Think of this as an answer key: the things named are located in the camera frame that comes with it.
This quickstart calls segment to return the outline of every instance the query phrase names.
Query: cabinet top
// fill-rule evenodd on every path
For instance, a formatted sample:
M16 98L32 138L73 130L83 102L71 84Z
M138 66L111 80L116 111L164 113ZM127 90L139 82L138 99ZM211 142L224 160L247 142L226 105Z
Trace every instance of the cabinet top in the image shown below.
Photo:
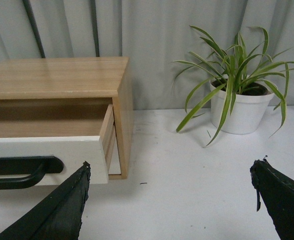
M111 98L128 57L13 59L0 63L0 100Z

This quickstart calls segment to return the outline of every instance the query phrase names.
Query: white drawer front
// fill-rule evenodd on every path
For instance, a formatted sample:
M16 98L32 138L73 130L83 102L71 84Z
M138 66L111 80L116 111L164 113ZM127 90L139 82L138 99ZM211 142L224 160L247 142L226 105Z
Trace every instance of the white drawer front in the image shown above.
M64 163L61 173L46 174L37 185L60 185L82 166L91 165L91 184L106 184L108 172L100 136L0 138L0 157L51 156Z

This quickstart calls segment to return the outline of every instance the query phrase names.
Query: open drawer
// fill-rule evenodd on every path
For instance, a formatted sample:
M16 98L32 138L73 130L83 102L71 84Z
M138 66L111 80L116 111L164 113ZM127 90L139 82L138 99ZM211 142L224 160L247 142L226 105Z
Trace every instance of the open drawer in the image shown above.
M107 99L0 100L0 158L55 156L64 163L38 185L61 184L84 161L91 183L107 183L115 138Z

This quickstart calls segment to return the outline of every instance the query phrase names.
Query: wooden nightstand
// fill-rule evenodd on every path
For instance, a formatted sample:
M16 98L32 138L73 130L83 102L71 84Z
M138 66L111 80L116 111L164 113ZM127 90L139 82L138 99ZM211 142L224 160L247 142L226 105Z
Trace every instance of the wooden nightstand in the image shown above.
M64 162L39 185L58 185L87 161L91 183L126 179L133 130L128 57L19 59L0 63L0 157ZM113 146L119 174L108 174Z

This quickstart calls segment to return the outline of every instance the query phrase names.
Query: curtain fold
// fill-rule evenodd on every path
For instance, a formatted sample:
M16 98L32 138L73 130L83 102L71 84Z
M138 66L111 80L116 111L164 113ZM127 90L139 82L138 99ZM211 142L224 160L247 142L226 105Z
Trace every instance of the curtain fold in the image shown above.
M248 26L269 32L269 54L293 47L278 60L294 60L294 1L287 0L24 0L32 9L46 58L129 56L134 108L175 109L206 75L190 71L174 81L182 68L175 60L189 51L207 55L200 35L208 31L222 48L241 30L248 48L262 41ZM23 0L0 1L0 62L40 58ZM284 82L272 81L283 91ZM200 90L191 105L209 89ZM294 71L287 102L294 105Z

